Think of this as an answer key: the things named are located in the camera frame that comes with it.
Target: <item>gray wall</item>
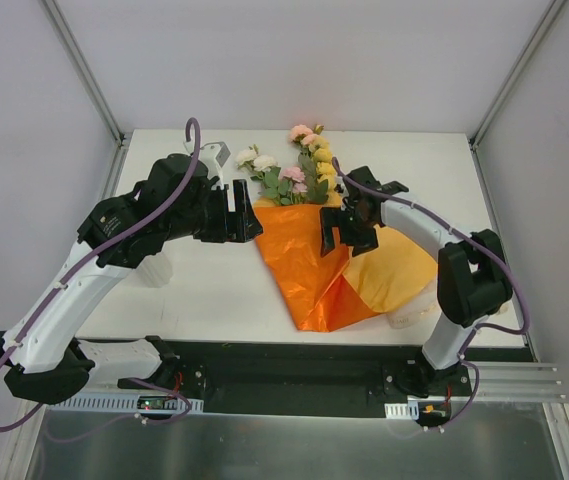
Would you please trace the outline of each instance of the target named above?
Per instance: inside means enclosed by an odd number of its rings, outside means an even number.
[[[508,257],[543,360],[569,387],[569,4],[481,145]]]
[[[472,133],[549,0],[60,0],[133,128]]]
[[[0,1],[0,329],[60,267],[113,152],[38,2]],[[17,401],[0,385],[5,423]]]

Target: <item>pink flower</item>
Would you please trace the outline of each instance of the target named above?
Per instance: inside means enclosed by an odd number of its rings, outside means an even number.
[[[313,143],[313,141],[317,138],[317,135],[314,133],[311,133],[310,135],[305,136],[302,139],[302,145],[304,145],[305,147],[308,147],[311,143]]]
[[[291,132],[288,134],[288,140],[290,142],[297,142],[300,137],[304,138],[307,135],[311,135],[313,130],[308,128],[306,125],[295,125],[291,128]]]
[[[300,167],[288,167],[282,169],[282,171],[280,172],[280,180],[282,178],[290,178],[294,182],[301,183],[304,182],[304,179],[306,177]]]
[[[306,193],[308,191],[308,187],[305,183],[296,183],[293,185],[293,193]]]

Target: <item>orange wrapping sheet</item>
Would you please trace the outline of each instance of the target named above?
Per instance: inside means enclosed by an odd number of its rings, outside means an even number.
[[[341,244],[321,258],[320,205],[255,206],[257,246],[299,330],[330,332],[399,308],[435,275],[435,262],[394,230],[378,230],[380,247],[355,259]]]

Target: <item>white table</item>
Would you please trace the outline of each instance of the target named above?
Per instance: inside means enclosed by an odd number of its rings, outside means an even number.
[[[204,130],[202,143],[226,142],[231,158],[224,166],[225,182],[247,178],[235,168],[235,154],[257,144],[280,165],[293,164],[296,150],[286,131]],[[422,203],[472,229],[490,227],[488,212],[462,134],[326,132],[342,168],[368,165],[382,183],[398,180]],[[136,130],[122,169],[117,194],[130,191],[147,178],[153,162],[184,152],[183,131]],[[249,182],[251,199],[258,186]],[[168,340],[214,342],[281,342],[359,345],[421,345],[431,334],[436,317],[412,327],[392,329],[384,316],[365,320],[332,333],[297,331],[279,290],[263,264],[257,246],[204,244],[191,238],[169,242],[164,252],[174,275],[165,287],[141,287],[131,275],[115,287],[84,324],[84,338],[140,338],[156,334]],[[518,322],[512,304],[493,321],[511,328]],[[485,329],[474,346],[521,347],[523,339]]]

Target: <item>flower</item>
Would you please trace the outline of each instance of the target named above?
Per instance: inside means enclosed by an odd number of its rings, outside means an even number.
[[[330,163],[317,163],[317,174],[318,175],[337,175],[337,170],[333,168],[333,165]]]
[[[316,162],[331,163],[333,161],[333,152],[328,148],[319,148],[313,154],[313,160]]]
[[[306,176],[300,167],[289,167],[280,172],[280,180],[282,178],[290,178],[294,182],[302,183]]]
[[[320,148],[328,148],[328,140],[326,140],[321,135],[316,135],[315,138],[313,139],[313,142],[310,144],[308,148],[311,150],[311,152],[314,152],[315,150],[318,150]]]
[[[293,185],[293,193],[306,193],[308,192],[308,187],[304,183],[296,183]]]
[[[242,150],[240,153],[237,154],[235,157],[235,163],[237,163],[237,167],[241,167],[246,162],[252,162],[257,158],[257,153],[255,150],[251,148],[247,148],[246,150]]]
[[[288,139],[290,142],[298,142],[300,137],[304,138],[307,135],[311,135],[313,130],[308,128],[306,125],[295,125],[291,128],[290,133],[288,134]]]
[[[268,172],[271,167],[277,166],[277,160],[270,155],[260,155],[253,160],[253,168],[258,172]]]
[[[315,141],[316,138],[317,135],[315,133],[311,133],[310,135],[305,136],[300,143],[305,147],[308,147],[311,143]]]
[[[330,192],[331,190],[335,190],[335,187],[337,186],[337,181],[335,180],[335,176],[334,175],[322,175],[317,182],[323,182],[324,180],[328,180],[328,191]]]

